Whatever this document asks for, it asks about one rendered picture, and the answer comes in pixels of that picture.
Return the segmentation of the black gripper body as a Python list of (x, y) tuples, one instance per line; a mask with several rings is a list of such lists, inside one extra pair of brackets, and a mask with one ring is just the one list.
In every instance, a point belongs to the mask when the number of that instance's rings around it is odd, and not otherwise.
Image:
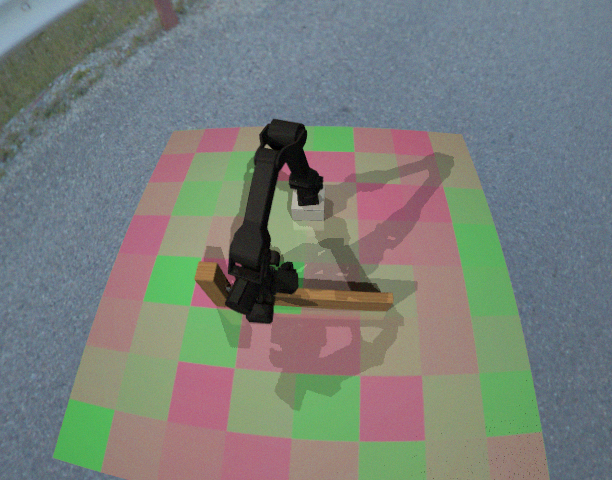
[[(279, 262), (280, 262), (280, 254), (275, 250), (271, 250), (270, 265), (276, 265), (276, 267), (278, 267)], [(253, 305), (251, 314), (246, 315), (246, 318), (249, 322), (258, 322), (261, 324), (271, 324), (273, 322), (274, 307), (271, 306), (272, 296), (270, 295), (271, 283), (273, 282), (273, 277), (272, 277), (273, 267), (269, 266), (269, 268), (270, 268), (270, 276), (268, 280), (264, 282), (262, 285), (258, 284), (261, 287), (261, 290), (256, 299), (256, 304)]]

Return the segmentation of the brown wooden post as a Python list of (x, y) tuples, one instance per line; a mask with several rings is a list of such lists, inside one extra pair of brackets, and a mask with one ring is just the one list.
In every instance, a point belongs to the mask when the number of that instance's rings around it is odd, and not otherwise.
[(229, 292), (226, 287), (232, 288), (217, 262), (198, 261), (194, 280), (203, 289), (203, 292), (216, 306), (225, 305)]

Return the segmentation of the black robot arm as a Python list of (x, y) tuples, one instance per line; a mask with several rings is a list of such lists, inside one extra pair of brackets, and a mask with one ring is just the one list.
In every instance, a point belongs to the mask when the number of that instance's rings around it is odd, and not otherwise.
[[(254, 157), (254, 172), (243, 225), (230, 244), (228, 274), (235, 283), (225, 305), (250, 315), (261, 287), (270, 276), (271, 250), (267, 225), (278, 172), (286, 163), (291, 171), (290, 188), (297, 189), (298, 206), (318, 205), (323, 178), (309, 167), (303, 147), (307, 139), (304, 124), (273, 119), (259, 134), (260, 146)], [(271, 148), (263, 148), (265, 144)], [(299, 205), (300, 204), (300, 205)], [(236, 266), (240, 264), (241, 267)], [(298, 274), (292, 262), (272, 269), (270, 295), (293, 294), (298, 289)]]

